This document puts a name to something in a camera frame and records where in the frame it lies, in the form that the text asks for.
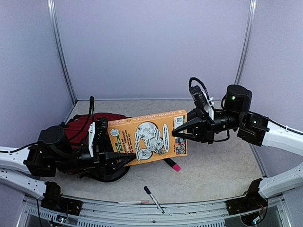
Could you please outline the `orange comic book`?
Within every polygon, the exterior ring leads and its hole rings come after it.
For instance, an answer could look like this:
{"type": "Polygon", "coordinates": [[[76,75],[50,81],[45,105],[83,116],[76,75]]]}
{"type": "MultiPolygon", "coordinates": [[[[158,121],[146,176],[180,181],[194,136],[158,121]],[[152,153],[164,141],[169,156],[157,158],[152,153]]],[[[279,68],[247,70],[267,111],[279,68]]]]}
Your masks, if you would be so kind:
{"type": "Polygon", "coordinates": [[[114,152],[135,154],[127,166],[187,156],[187,140],[172,131],[187,122],[186,110],[156,113],[108,122],[114,152]]]}

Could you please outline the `red student backpack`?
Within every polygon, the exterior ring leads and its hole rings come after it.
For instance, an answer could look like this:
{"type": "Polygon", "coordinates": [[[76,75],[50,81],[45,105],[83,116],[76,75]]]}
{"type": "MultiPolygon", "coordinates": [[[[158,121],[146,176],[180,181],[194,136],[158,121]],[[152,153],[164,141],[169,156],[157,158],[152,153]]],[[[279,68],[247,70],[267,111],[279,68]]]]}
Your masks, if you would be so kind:
{"type": "MultiPolygon", "coordinates": [[[[65,129],[65,133],[68,137],[68,139],[70,139],[72,136],[74,136],[75,134],[77,134],[78,132],[80,132],[80,134],[75,138],[71,140],[71,143],[76,143],[76,144],[86,144],[88,142],[87,139],[87,133],[88,133],[88,129],[89,129],[89,123],[92,121],[92,118],[94,118],[94,120],[96,121],[98,118],[107,118],[109,121],[114,121],[114,120],[120,120],[120,119],[125,119],[128,118],[127,116],[121,115],[121,114],[116,114],[116,113],[96,113],[94,117],[90,117],[88,124],[85,126],[85,128],[81,131],[81,128],[84,126],[88,115],[87,114],[82,114],[82,115],[75,115],[73,118],[71,118],[65,125],[63,125],[63,128],[65,129]]],[[[92,169],[89,172],[79,172],[79,171],[72,171],[72,172],[68,172],[69,175],[78,175],[79,178],[83,178],[83,177],[88,177],[100,182],[114,182],[117,181],[119,179],[121,179],[123,176],[125,176],[128,171],[129,171],[130,167],[126,166],[126,167],[122,167],[120,168],[118,171],[116,171],[114,174],[111,175],[105,175],[105,174],[101,174],[101,176],[99,176],[99,169],[92,169]]]]}

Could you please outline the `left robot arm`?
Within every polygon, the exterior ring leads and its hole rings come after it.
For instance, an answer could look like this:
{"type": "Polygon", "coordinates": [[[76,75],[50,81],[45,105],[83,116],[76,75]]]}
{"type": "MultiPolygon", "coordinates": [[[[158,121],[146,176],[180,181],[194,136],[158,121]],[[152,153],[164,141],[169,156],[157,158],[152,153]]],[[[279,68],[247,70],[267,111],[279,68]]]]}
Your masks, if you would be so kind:
{"type": "Polygon", "coordinates": [[[108,122],[113,114],[95,114],[94,97],[89,113],[42,130],[37,142],[0,150],[0,178],[40,200],[43,208],[79,215],[82,201],[62,196],[55,182],[39,181],[56,172],[89,177],[101,182],[121,179],[136,158],[133,153],[114,152],[108,122]]]}

